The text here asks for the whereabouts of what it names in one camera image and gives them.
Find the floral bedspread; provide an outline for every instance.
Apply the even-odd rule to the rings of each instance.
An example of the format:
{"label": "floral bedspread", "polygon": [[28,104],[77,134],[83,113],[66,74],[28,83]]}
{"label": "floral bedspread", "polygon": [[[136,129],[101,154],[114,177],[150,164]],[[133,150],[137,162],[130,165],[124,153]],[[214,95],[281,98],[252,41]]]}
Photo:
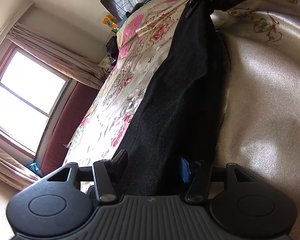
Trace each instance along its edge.
{"label": "floral bedspread", "polygon": [[[112,158],[150,79],[168,55],[187,1],[152,0],[125,22],[117,34],[118,63],[77,128],[65,163],[89,166]],[[289,53],[294,48],[286,45],[293,39],[286,31],[291,23],[285,15],[300,18],[299,0],[248,0],[229,11],[216,11],[211,18],[218,30]],[[86,192],[92,184],[83,182],[81,190]]]}

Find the window pane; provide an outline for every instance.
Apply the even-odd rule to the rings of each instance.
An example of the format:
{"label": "window pane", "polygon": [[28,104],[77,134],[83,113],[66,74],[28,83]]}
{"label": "window pane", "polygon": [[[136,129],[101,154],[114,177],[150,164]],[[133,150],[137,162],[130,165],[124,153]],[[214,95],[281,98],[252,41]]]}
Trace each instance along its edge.
{"label": "window pane", "polygon": [[47,114],[65,82],[18,51],[1,78],[2,84]]}
{"label": "window pane", "polygon": [[0,126],[36,152],[48,117],[0,87]]}

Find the bed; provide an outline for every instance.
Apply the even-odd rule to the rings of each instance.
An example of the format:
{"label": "bed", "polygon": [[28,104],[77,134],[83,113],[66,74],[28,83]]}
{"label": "bed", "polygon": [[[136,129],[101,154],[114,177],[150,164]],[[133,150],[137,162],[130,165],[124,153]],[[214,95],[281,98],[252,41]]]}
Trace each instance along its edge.
{"label": "bed", "polygon": [[[188,0],[152,0],[117,35],[117,65],[77,128],[64,163],[111,159],[166,58]],[[231,60],[215,165],[236,162],[289,195],[300,239],[300,0],[248,0],[211,18]],[[82,183],[86,192],[91,182]]]}

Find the ribbed black surface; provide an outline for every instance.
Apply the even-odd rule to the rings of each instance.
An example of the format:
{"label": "ribbed black surface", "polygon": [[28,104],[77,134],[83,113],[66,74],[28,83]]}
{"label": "ribbed black surface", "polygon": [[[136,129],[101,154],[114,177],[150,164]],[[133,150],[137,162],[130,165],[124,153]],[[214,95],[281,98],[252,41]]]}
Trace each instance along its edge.
{"label": "ribbed black surface", "polygon": [[[25,239],[20,235],[14,238]],[[216,226],[204,208],[187,205],[179,196],[125,196],[119,204],[96,210],[80,230],[58,239],[243,240]],[[288,236],[276,238],[289,239]]]}

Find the black mechanical device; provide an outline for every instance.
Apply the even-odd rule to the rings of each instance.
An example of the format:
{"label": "black mechanical device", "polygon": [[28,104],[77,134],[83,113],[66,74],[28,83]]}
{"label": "black mechanical device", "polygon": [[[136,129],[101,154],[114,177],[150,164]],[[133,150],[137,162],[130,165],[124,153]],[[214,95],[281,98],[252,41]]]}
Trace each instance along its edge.
{"label": "black mechanical device", "polygon": [[[112,182],[127,163],[124,150],[91,167],[68,163],[16,194],[6,209],[13,240],[291,239],[295,203],[236,163],[217,168],[182,159],[180,173],[190,185],[184,198],[119,199]],[[80,191],[81,181],[94,181],[96,199]],[[224,191],[208,200],[214,181],[224,182]]]}

